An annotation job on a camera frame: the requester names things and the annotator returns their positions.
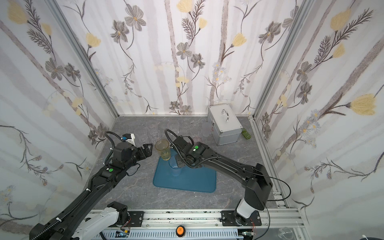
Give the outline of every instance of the green object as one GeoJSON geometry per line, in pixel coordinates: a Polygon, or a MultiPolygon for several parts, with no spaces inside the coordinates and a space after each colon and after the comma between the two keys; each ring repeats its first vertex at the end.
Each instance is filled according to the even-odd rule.
{"type": "Polygon", "coordinates": [[[243,128],[243,131],[241,132],[241,134],[245,137],[245,139],[251,138],[251,135],[247,132],[245,128],[243,128]]]}

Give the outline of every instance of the metal bracket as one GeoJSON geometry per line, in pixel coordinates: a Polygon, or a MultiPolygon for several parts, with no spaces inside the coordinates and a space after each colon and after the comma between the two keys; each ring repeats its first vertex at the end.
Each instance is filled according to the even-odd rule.
{"type": "MultiPolygon", "coordinates": [[[[283,199],[283,195],[281,194],[281,192],[273,192],[273,198],[275,200],[279,200],[279,199],[283,199]]],[[[277,205],[277,208],[278,209],[286,209],[288,208],[286,205],[285,205],[285,202],[284,200],[282,201],[275,201],[276,205],[277,205]]]]}
{"type": "Polygon", "coordinates": [[[129,220],[129,227],[141,227],[141,224],[143,222],[143,216],[144,212],[143,211],[131,211],[128,212],[129,216],[131,219],[129,220]]]}
{"type": "MultiPolygon", "coordinates": [[[[237,223],[235,220],[235,216],[233,215],[233,211],[226,211],[223,210],[221,211],[221,219],[220,221],[223,223],[223,227],[237,227],[237,223]]],[[[247,223],[243,226],[252,226],[252,222],[254,223],[255,226],[261,226],[262,221],[260,219],[260,214],[258,211],[254,211],[251,214],[251,217],[247,220],[247,223]]]]}

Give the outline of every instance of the metal case handle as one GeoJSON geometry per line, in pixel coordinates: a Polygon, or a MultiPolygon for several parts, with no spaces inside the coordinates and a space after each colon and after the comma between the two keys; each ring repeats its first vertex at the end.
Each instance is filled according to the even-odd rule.
{"type": "Polygon", "coordinates": [[[224,113],[224,112],[227,114],[227,120],[226,120],[226,122],[228,122],[228,120],[229,120],[229,114],[228,114],[228,112],[227,112],[226,109],[223,109],[223,110],[221,111],[221,113],[224,113]]]}

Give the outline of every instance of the black mounting plate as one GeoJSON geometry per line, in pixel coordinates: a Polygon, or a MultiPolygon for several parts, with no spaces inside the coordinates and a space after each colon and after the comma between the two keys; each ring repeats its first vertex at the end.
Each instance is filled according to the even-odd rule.
{"type": "Polygon", "coordinates": [[[131,217],[131,220],[129,221],[129,224],[127,224],[127,226],[129,226],[129,227],[141,227],[141,224],[143,223],[144,212],[143,211],[130,211],[128,213],[129,213],[129,216],[131,217]]]}
{"type": "MultiPolygon", "coordinates": [[[[223,227],[233,227],[233,226],[238,226],[235,220],[235,216],[233,215],[233,211],[221,211],[221,221],[223,223],[223,227]]],[[[255,226],[261,226],[262,221],[260,219],[260,214],[258,211],[254,211],[251,214],[251,217],[247,219],[247,223],[243,226],[252,226],[252,222],[254,223],[255,226]]]]}

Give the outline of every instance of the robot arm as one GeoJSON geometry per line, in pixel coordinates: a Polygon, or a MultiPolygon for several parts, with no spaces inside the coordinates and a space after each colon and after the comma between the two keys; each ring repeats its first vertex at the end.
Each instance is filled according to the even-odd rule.
{"type": "Polygon", "coordinates": [[[191,144],[169,129],[166,129],[165,133],[172,148],[178,153],[176,160],[179,167],[187,165],[196,168],[204,165],[242,184],[245,188],[244,198],[237,205],[234,213],[239,225],[244,225],[256,209],[264,210],[273,184],[263,165],[242,164],[218,154],[206,144],[193,141],[191,144]],[[174,141],[170,139],[168,132],[176,137],[174,141]]]}
{"type": "MultiPolygon", "coordinates": [[[[71,239],[86,215],[103,196],[110,192],[127,175],[127,170],[136,165],[138,161],[152,155],[152,147],[153,144],[144,144],[143,147],[137,148],[129,142],[118,143],[113,149],[112,161],[103,166],[89,179],[87,189],[47,224],[38,223],[35,225],[30,231],[30,239],[71,239]]],[[[108,205],[108,209],[105,209],[105,211],[109,211],[108,217],[112,220],[116,217],[116,212],[112,211],[112,209],[116,209],[119,213],[116,218],[117,221],[122,224],[127,221],[126,206],[113,202],[108,205]]]]}

